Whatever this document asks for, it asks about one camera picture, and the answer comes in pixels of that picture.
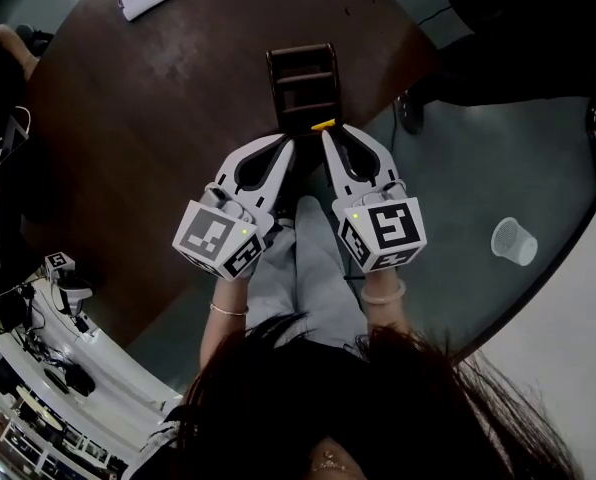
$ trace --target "dark wooden table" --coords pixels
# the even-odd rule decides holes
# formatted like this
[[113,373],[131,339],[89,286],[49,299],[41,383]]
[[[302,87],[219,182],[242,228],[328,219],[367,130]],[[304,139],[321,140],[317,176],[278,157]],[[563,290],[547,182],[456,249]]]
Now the dark wooden table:
[[393,0],[169,0],[132,23],[117,1],[81,0],[28,85],[62,200],[24,234],[94,279],[90,314],[126,345],[204,275],[171,247],[188,201],[276,126],[266,50],[332,42],[357,126],[437,57]]

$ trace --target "gray pants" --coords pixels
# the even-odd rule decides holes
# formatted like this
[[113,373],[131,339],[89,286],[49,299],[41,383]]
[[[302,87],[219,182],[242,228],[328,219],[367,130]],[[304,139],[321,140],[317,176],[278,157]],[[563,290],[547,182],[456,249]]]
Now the gray pants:
[[323,345],[353,345],[367,334],[367,319],[343,278],[336,237],[313,197],[303,197],[295,229],[284,227],[249,283],[247,327],[276,315],[307,313],[295,332]]

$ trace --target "bracelet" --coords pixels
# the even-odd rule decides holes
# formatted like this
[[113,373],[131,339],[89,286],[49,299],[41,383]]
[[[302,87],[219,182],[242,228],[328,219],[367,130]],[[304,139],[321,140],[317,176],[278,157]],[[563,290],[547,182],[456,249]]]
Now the bracelet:
[[213,302],[209,304],[209,309],[214,309],[214,310],[218,311],[218,313],[222,313],[223,315],[228,315],[228,316],[245,316],[247,313],[249,313],[249,307],[246,307],[245,311],[243,313],[236,313],[234,311],[225,311],[224,309],[220,309]]
[[360,292],[360,298],[364,300],[367,304],[374,304],[376,306],[385,306],[395,300],[400,299],[405,294],[405,282],[402,279],[398,279],[398,290],[392,295],[387,297],[370,297],[365,292],[365,288],[363,287],[362,291]]

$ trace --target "wrist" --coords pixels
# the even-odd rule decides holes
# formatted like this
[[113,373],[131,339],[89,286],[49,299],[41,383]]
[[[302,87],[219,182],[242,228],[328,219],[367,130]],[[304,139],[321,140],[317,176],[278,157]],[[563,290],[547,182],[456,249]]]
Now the wrist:
[[365,293],[370,297],[384,297],[400,289],[395,268],[369,272],[365,277]]
[[218,279],[211,302],[225,311],[243,313],[247,310],[248,285],[248,279]]

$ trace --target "yellow object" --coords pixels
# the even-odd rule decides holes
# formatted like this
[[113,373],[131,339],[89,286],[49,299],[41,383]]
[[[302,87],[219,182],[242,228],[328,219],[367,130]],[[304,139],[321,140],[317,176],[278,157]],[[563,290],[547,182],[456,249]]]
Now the yellow object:
[[38,403],[38,400],[31,396],[31,393],[29,393],[29,391],[27,391],[22,386],[16,386],[16,391],[20,395],[20,398],[22,398],[23,402],[25,402],[29,407],[31,407],[31,409],[36,414],[38,414],[43,420],[49,423],[49,425],[54,427],[58,432],[63,431],[63,427],[58,422],[58,420],[56,420],[56,418],[54,418],[47,409],[40,405]]
[[336,124],[336,120],[335,119],[330,119],[329,121],[325,121],[324,123],[320,123],[320,124],[315,124],[311,127],[311,129],[315,132],[321,132],[323,131],[325,128],[329,128],[331,126],[334,126]]

